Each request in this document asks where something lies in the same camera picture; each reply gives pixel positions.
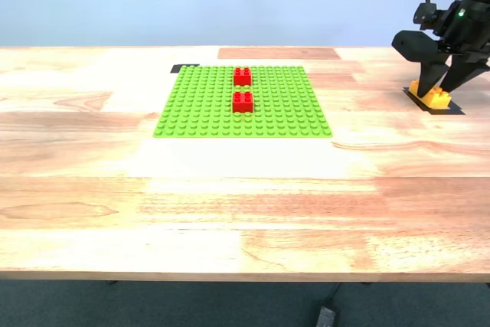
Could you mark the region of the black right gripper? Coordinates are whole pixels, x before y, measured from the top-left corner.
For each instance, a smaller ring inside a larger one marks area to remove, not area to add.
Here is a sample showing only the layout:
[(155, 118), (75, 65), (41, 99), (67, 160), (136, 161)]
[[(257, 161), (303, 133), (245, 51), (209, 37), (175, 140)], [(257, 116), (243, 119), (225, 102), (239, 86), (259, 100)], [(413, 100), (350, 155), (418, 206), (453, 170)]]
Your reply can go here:
[(439, 86), (450, 93), (489, 71), (489, 3), (459, 0), (446, 10), (431, 3), (430, 28), (437, 41), (422, 31), (400, 31), (392, 41), (406, 60), (420, 64), (417, 97), (425, 97), (446, 72)]

